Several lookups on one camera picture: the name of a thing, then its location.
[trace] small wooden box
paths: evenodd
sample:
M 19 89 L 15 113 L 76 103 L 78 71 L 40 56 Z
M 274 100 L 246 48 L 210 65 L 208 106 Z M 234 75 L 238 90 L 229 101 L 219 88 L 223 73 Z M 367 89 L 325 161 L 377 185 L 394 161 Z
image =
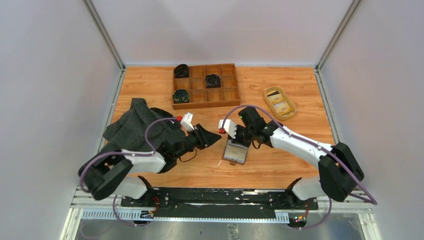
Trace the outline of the small wooden box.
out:
M 173 78 L 173 91 L 185 89 L 190 102 L 172 103 L 174 110 L 228 107 L 240 105 L 239 81 L 234 63 L 189 66 L 186 78 Z M 219 75 L 221 87 L 206 88 L 206 76 Z

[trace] white wall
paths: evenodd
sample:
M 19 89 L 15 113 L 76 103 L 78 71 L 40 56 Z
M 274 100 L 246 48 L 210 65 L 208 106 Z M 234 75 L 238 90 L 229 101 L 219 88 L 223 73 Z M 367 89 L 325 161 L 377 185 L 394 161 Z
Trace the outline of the white wall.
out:
M 119 70 L 80 0 L 0 3 L 0 239 L 57 240 Z
M 93 0 L 127 65 L 315 65 L 352 0 Z
M 364 0 L 324 66 L 384 240 L 422 239 L 424 2 Z

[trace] metal frame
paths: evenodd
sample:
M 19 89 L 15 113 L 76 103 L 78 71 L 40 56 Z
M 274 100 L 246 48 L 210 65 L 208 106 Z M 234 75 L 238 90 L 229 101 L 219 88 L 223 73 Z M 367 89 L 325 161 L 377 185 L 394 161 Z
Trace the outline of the metal frame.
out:
M 324 54 L 322 55 L 321 59 L 319 60 L 318 64 L 316 65 L 316 69 L 320 71 L 324 64 L 326 63 L 327 59 L 330 56 L 330 53 L 332 52 L 334 46 L 336 45 L 337 41 L 339 40 L 340 36 L 342 35 L 343 31 L 345 30 L 346 26 L 351 21 L 352 17 L 356 13 L 356 10 L 358 9 L 360 3 L 362 0 L 353 0 L 350 4 L 349 8 L 347 9 L 346 14 L 344 15 L 343 19 L 341 20 L 340 24 L 338 25 L 337 30 L 335 31 L 333 37 L 331 38 L 327 48 L 324 51 Z
M 99 14 L 97 13 L 96 8 L 94 7 L 94 4 L 92 0 L 82 0 L 85 7 L 87 8 L 88 13 L 90 14 L 95 26 L 97 27 L 98 31 L 100 32 L 101 37 L 104 40 L 104 43 L 106 44 L 107 48 L 109 49 L 110 53 L 112 54 L 113 59 L 115 60 L 116 64 L 118 65 L 119 69 L 121 71 L 124 70 L 125 65 L 122 62 L 122 59 L 118 53 L 118 50 L 116 49 L 114 43 L 111 40 L 111 37 L 109 36 L 108 32 L 106 31 L 105 26 L 102 23 L 102 20 L 100 19 Z
M 124 75 L 126 72 L 126 66 L 122 62 L 118 51 L 116 50 L 114 44 L 112 43 L 112 40 L 110 39 L 93 3 L 91 0 L 82 0 L 85 4 L 88 12 L 90 13 L 97 29 L 99 30 L 101 36 L 103 37 L 108 49 L 110 50 L 114 60 L 116 61 L 116 64 L 121 69 L 121 75 L 119 77 L 118 83 L 116 85 L 115 94 L 113 96 L 112 102 L 110 104 L 109 113 L 107 116 L 107 121 L 105 124 L 105 128 L 109 123 L 112 121 L 112 116 L 115 111 L 115 106 L 118 101 L 118 96 L 121 91 L 121 86 L 124 80 Z M 323 79 L 321 69 L 325 65 L 327 59 L 329 58 L 333 48 L 337 44 L 338 40 L 340 39 L 342 33 L 346 29 L 347 25 L 349 24 L 350 20 L 352 19 L 353 15 L 357 11 L 361 0 L 353 0 L 349 9 L 347 10 L 346 14 L 343 17 L 343 20 L 340 22 L 336 32 L 334 33 L 334 36 L 332 37 L 331 41 L 329 42 L 327 48 L 325 49 L 322 57 L 319 60 L 319 63 L 314 67 L 314 73 L 315 77 L 318 83 L 319 91 L 321 93 L 322 101 L 324 103 L 324 108 L 328 117 L 328 122 L 331 127 L 331 132 L 334 138 L 334 141 L 337 143 L 340 140 L 340 131 L 338 128 L 337 121 L 334 116 L 333 108 L 331 106 L 331 102 L 328 99 L 327 96 L 327 88 L 325 85 L 325 81 Z M 105 140 L 102 138 L 98 149 L 100 150 L 102 146 L 104 146 Z M 355 194 L 364 195 L 362 191 L 356 191 Z M 121 203 L 121 197 L 119 197 L 116 201 L 117 209 L 123 209 L 120 207 Z M 326 214 L 329 206 L 329 200 L 326 197 L 318 197 L 318 210 L 312 210 L 312 213 L 320 213 L 320 214 Z M 74 198 L 72 200 L 68 216 L 66 218 L 65 225 L 62 230 L 62 234 L 60 236 L 61 240 L 74 240 L 79 229 L 80 220 L 83 216 L 84 211 L 102 211 L 102 210 L 111 210 L 112 209 L 112 202 L 113 197 L 108 197 L 101 201 L 96 201 L 92 198 L 92 196 L 88 193 L 83 192 L 79 187 L 77 187 Z M 127 211 L 132 210 L 153 210 L 153 208 L 149 207 L 125 207 Z M 281 213 L 290 213 L 290 214 L 296 214 L 303 212 L 303 210 L 278 210 L 276 212 Z M 361 226 L 362 226 L 362 232 L 365 236 L 365 239 L 367 240 L 380 240 L 380 233 L 378 231 L 376 222 L 374 220 L 374 215 L 372 211 L 372 205 L 370 203 L 365 203 L 361 200 L 358 200 L 354 197 L 349 196 L 345 202 L 335 202 L 332 203 L 332 213 L 356 213 L 358 214 Z M 164 219 L 164 221 L 180 221 L 180 219 Z

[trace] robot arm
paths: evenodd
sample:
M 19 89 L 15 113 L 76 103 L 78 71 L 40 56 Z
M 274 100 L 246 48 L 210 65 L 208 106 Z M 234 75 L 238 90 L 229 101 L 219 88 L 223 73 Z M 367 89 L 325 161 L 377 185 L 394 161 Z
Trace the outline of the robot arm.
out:
M 95 161 L 83 176 L 83 182 L 94 199 L 102 200 L 110 195 L 141 198 L 148 189 L 146 185 L 150 184 L 142 177 L 127 177 L 128 174 L 165 173 L 175 167 L 177 159 L 184 154 L 194 149 L 203 150 L 221 139 L 220 135 L 205 130 L 200 124 L 192 126 L 191 118 L 188 113 L 181 120 L 181 125 L 188 131 L 187 136 L 181 129 L 174 130 L 153 155 L 153 152 L 133 152 L 108 143 L 79 169 L 78 175 L 81 177 L 88 164 Z
M 249 146 L 252 141 L 257 141 L 271 148 L 288 151 L 318 168 L 319 176 L 298 178 L 288 186 L 287 190 L 292 193 L 293 199 L 287 201 L 291 205 L 320 196 L 329 196 L 342 202 L 356 187 L 354 180 L 324 150 L 336 155 L 359 181 L 364 179 L 364 173 L 346 144 L 339 142 L 333 146 L 318 142 L 293 132 L 286 126 L 283 126 L 282 130 L 273 121 L 266 123 L 253 107 L 244 108 L 238 115 L 244 126 L 236 125 L 229 119 L 225 121 L 223 129 L 221 128 L 223 120 L 218 126 L 220 133 L 224 131 L 228 133 L 232 144 L 243 143 L 246 146 L 248 142 Z

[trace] divided wooden organizer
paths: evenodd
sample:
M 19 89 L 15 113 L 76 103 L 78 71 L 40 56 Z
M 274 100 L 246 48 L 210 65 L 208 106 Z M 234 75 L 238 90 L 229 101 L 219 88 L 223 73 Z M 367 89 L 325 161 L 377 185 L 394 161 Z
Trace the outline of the divided wooden organizer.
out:
M 220 76 L 221 87 L 206 88 L 206 76 Z M 239 81 L 234 63 L 189 66 L 189 77 L 173 78 L 173 91 L 185 89 L 190 101 L 174 103 L 174 110 L 240 105 Z

